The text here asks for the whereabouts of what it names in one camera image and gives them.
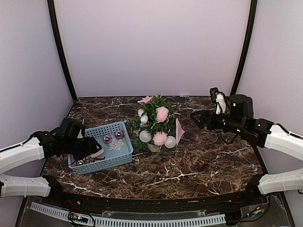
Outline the pink fabric triangle piece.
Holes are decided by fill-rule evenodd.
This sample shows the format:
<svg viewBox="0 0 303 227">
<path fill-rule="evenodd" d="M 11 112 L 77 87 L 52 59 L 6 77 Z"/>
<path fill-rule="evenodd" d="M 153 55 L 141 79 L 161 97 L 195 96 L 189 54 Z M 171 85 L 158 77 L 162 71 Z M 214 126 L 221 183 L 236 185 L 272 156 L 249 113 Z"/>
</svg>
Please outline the pink fabric triangle piece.
<svg viewBox="0 0 303 227">
<path fill-rule="evenodd" d="M 182 129 L 179 119 L 176 119 L 176 145 L 179 144 L 180 139 L 184 135 L 185 131 Z"/>
</svg>

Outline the pink fluffy pompom ornament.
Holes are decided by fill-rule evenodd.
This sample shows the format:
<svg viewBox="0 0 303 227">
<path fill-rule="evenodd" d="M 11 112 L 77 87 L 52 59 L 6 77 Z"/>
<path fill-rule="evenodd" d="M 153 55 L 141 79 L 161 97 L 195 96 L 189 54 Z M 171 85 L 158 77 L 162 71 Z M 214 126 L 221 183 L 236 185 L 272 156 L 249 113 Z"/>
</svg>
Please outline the pink fluffy pompom ornament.
<svg viewBox="0 0 303 227">
<path fill-rule="evenodd" d="M 164 107 L 164 106 L 158 107 L 156 109 L 156 121 L 157 122 L 166 121 L 168 114 L 169 114 L 169 110 L 166 107 Z"/>
</svg>

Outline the small green christmas tree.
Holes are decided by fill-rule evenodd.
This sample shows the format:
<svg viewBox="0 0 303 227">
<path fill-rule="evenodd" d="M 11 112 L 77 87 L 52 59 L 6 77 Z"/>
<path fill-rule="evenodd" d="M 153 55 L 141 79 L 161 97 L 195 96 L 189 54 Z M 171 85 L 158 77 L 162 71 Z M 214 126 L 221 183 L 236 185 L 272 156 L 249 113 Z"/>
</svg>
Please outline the small green christmas tree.
<svg viewBox="0 0 303 227">
<path fill-rule="evenodd" d="M 154 152 L 175 148 L 179 143 L 177 110 L 162 95 L 146 96 L 138 101 L 135 116 L 127 121 L 127 129 L 134 136 L 136 148 L 147 146 Z"/>
</svg>

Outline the pink fabric bow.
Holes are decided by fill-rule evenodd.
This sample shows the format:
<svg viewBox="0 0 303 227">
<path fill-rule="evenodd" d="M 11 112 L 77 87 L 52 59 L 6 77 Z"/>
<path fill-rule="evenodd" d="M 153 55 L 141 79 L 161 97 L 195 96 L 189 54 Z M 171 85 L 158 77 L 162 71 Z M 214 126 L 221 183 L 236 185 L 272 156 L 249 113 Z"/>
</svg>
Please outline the pink fabric bow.
<svg viewBox="0 0 303 227">
<path fill-rule="evenodd" d="M 153 100 L 153 96 L 146 96 L 142 98 L 141 100 L 137 101 L 139 104 L 150 104 Z"/>
</svg>

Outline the white ball string lights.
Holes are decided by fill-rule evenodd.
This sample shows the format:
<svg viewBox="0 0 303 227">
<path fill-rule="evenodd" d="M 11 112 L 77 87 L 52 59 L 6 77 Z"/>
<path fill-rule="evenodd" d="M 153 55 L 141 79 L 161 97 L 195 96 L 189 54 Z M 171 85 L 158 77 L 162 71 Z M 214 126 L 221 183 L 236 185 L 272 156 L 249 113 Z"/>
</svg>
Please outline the white ball string lights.
<svg viewBox="0 0 303 227">
<path fill-rule="evenodd" d="M 165 132 L 167 134 L 167 139 L 169 136 L 176 136 L 176 116 L 175 111 L 172 107 L 164 106 L 169 110 L 168 117 L 164 122 L 156 121 L 156 108 L 139 108 L 137 110 L 137 115 L 139 117 L 139 127 L 144 131 L 147 131 L 151 135 L 151 141 L 153 145 L 153 137 L 157 132 Z"/>
</svg>

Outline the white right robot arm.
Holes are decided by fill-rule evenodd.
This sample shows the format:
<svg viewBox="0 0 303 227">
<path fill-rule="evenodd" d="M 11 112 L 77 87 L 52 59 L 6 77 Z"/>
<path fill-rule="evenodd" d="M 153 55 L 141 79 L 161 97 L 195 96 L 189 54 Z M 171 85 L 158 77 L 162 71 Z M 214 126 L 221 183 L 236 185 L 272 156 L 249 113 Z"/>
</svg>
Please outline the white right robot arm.
<svg viewBox="0 0 303 227">
<path fill-rule="evenodd" d="M 260 195 L 274 192 L 303 192 L 303 137 L 280 123 L 254 117 L 253 100 L 243 94 L 226 97 L 218 88 L 210 89 L 215 110 L 200 110 L 190 118 L 200 129 L 221 130 L 261 149 L 269 172 L 254 175 L 242 194 L 242 202 L 252 205 Z"/>
</svg>

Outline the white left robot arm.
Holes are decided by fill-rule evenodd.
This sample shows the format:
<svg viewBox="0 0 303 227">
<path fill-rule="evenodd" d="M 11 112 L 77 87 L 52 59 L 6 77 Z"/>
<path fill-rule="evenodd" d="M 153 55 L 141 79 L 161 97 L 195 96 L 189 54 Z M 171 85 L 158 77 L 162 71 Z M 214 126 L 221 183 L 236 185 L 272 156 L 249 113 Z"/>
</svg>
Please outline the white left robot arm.
<svg viewBox="0 0 303 227">
<path fill-rule="evenodd" d="M 85 126 L 64 118 L 52 131 L 36 131 L 21 143 L 0 151 L 0 196 L 48 197 L 56 206 L 63 206 L 67 196 L 61 184 L 52 176 L 16 177 L 5 173 L 18 166 L 52 156 L 73 155 L 75 161 L 97 157 L 103 151 L 94 137 L 85 136 Z"/>
</svg>

